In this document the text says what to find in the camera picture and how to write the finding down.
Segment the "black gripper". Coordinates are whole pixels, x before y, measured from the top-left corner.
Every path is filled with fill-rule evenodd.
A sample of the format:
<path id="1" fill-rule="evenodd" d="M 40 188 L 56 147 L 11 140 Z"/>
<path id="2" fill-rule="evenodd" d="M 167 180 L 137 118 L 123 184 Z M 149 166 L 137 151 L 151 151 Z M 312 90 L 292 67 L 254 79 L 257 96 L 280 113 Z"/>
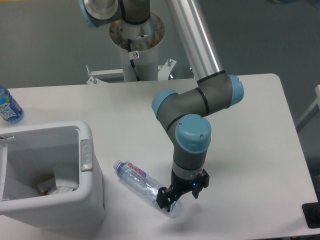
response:
<path id="1" fill-rule="evenodd" d="M 210 176 L 203 168 L 191 171 L 172 168 L 171 184 L 169 188 L 159 188 L 156 202 L 161 209 L 170 210 L 171 205 L 184 194 L 192 193 L 197 199 L 203 188 L 209 186 L 209 180 Z"/>

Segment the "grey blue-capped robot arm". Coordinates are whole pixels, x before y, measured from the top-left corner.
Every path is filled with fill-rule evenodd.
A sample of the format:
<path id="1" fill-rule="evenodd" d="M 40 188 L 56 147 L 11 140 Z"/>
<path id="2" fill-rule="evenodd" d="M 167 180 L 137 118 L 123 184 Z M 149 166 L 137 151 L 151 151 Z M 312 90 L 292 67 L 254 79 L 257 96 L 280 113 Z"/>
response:
<path id="1" fill-rule="evenodd" d="M 90 27 L 109 25 L 126 82 L 159 79 L 158 45 L 165 27 L 151 12 L 148 0 L 81 0 L 79 6 Z M 169 0 L 167 6 L 197 79 L 196 88 L 180 94 L 164 90 L 151 103 L 174 146 L 171 184 L 161 187 L 156 196 L 158 206 L 170 211 L 182 195 L 192 193 L 197 198 L 208 187 L 210 177 L 203 166 L 212 129 L 206 116 L 239 103 L 244 87 L 237 76 L 224 70 L 199 1 Z"/>

